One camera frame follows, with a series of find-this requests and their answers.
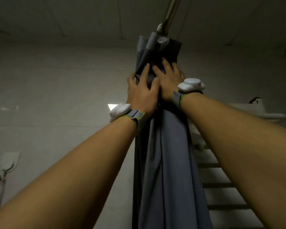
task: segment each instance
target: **white wearable device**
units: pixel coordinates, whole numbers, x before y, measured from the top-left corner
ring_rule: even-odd
[[[205,89],[206,85],[201,82],[200,79],[196,78],[187,78],[183,81],[183,83],[178,85],[178,92],[173,92],[173,103],[180,109],[180,101],[187,94],[192,92],[200,92]]]
[[[127,116],[137,124],[137,130],[141,131],[146,122],[146,116],[144,112],[131,109],[130,104],[118,104],[114,109],[109,112],[110,122],[115,121],[121,116]]]

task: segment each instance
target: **curtain fold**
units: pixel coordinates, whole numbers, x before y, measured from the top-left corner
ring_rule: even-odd
[[[139,38],[136,77],[146,63],[162,71],[161,57],[177,62],[182,43],[152,33]],[[155,74],[149,73],[149,86]],[[212,228],[194,159],[187,117],[159,98],[157,110],[135,139],[133,229]]]

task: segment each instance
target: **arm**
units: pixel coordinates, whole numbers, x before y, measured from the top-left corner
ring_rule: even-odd
[[[138,86],[129,77],[127,102],[151,115],[159,81],[148,90],[148,69]],[[136,123],[120,117],[92,135],[2,207],[0,228],[77,228],[89,212],[92,228],[136,134]]]
[[[163,96],[184,80],[176,64],[157,67]],[[269,228],[286,228],[286,129],[200,93],[180,102],[244,199]]]

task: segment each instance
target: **person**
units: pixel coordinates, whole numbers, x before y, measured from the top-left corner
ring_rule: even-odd
[[[127,80],[127,103],[148,117],[159,90],[172,101],[184,80],[176,63],[163,65],[166,74],[153,66],[150,90],[149,64],[138,85],[134,74]],[[264,225],[286,228],[286,128],[197,92],[180,108]],[[136,123],[122,116],[89,137],[0,209],[0,229],[92,228],[136,135]]]

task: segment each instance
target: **finger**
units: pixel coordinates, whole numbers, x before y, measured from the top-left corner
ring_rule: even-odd
[[[136,83],[134,81],[134,72],[130,74],[130,76],[127,78],[128,88],[131,88],[133,86],[136,86]]]
[[[163,64],[163,67],[164,67],[166,74],[172,74],[173,73],[173,69],[172,69],[171,65],[169,64],[169,62],[165,58],[162,58],[162,64]]]
[[[150,88],[150,91],[155,93],[156,95],[158,95],[159,88],[160,88],[160,79],[159,79],[159,77],[156,77],[156,78],[154,78],[154,80],[152,82],[152,86]]]
[[[175,75],[180,75],[180,73],[179,73],[179,67],[178,67],[177,63],[172,62],[172,67],[173,67],[174,74],[175,74]]]
[[[152,69],[156,76],[161,77],[162,75],[164,75],[163,72],[156,65],[153,65]]]
[[[149,73],[149,63],[145,65],[145,67],[142,71],[139,85],[147,86],[148,73]]]
[[[184,80],[184,79],[185,79],[185,77],[184,77],[184,73],[183,73],[182,71],[180,71],[180,77],[181,77],[181,79],[182,79],[182,80]]]

